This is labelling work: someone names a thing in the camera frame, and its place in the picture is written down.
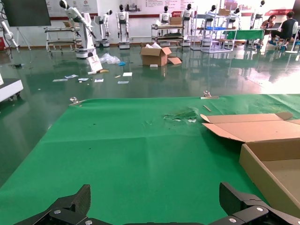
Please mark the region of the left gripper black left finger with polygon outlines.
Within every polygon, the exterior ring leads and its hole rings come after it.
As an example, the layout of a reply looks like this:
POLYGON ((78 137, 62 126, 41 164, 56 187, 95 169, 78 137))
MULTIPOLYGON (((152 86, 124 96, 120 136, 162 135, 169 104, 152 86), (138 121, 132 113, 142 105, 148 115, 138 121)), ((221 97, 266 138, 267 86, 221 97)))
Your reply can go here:
POLYGON ((45 211, 18 222, 18 225, 104 225, 87 216, 91 206, 91 189, 84 184, 77 193, 60 197, 45 211))

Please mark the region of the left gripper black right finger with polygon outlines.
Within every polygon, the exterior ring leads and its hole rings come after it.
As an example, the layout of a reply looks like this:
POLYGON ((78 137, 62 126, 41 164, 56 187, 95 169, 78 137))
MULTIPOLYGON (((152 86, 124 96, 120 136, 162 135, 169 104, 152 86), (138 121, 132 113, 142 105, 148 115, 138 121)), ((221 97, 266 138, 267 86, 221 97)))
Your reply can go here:
POLYGON ((212 225, 298 225, 300 219, 278 211, 258 196, 243 193, 228 182, 219 184, 219 203, 227 217, 212 225))

